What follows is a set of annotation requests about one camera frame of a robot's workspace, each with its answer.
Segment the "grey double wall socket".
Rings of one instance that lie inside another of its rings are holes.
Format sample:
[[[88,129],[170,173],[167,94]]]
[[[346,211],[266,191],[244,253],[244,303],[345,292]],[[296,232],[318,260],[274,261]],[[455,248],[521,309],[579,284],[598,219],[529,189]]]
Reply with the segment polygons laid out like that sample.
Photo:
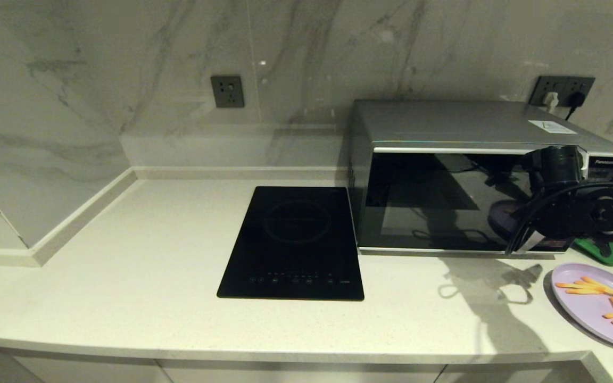
[[[543,106],[544,95],[547,92],[555,91],[559,93],[558,107],[568,107],[568,97],[576,91],[586,94],[587,100],[594,82],[595,77],[593,76],[539,76],[528,104]]]

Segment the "black induction cooktop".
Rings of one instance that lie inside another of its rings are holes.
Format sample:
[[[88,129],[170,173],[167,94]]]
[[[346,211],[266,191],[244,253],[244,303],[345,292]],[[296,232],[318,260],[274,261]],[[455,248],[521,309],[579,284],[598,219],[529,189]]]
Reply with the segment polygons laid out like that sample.
[[[256,187],[217,296],[364,301],[347,189]]]

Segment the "purple round plate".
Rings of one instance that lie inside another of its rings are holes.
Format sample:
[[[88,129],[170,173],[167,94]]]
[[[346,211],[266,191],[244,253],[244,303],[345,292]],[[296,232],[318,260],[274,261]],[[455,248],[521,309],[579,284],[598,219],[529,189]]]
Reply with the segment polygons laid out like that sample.
[[[602,317],[612,311],[608,298],[596,294],[566,294],[564,289],[554,285],[556,282],[572,283],[582,276],[591,277],[613,288],[613,273],[610,271],[586,264],[567,263],[555,267],[551,273],[554,296],[565,312],[584,329],[613,344],[613,325],[610,320]]]

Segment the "grey single wall socket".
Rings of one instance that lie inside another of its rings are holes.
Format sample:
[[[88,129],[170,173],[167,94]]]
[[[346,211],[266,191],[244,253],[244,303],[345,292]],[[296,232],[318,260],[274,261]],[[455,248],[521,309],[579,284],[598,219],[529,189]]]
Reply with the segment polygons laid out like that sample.
[[[245,107],[242,79],[240,76],[211,76],[215,107],[241,109]]]

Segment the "white counter cabinet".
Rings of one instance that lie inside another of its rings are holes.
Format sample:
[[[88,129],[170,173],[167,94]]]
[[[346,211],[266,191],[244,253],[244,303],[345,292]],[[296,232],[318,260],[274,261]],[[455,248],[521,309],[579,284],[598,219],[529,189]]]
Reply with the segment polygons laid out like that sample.
[[[354,364],[158,360],[0,347],[0,383],[598,383],[576,361]]]

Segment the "silver microwave oven body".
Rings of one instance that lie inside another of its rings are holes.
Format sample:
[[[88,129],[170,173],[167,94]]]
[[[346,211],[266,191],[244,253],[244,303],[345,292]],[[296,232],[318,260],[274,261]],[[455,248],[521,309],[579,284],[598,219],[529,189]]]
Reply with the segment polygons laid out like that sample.
[[[517,102],[358,100],[351,111],[347,145],[350,203],[356,172],[368,167],[374,152],[519,154],[522,160],[527,153],[548,146],[576,145],[591,155],[613,157],[612,141],[538,107]],[[357,213],[351,213],[356,237]],[[497,255],[559,254],[572,242],[546,239],[528,252],[509,254],[506,246],[503,254]]]

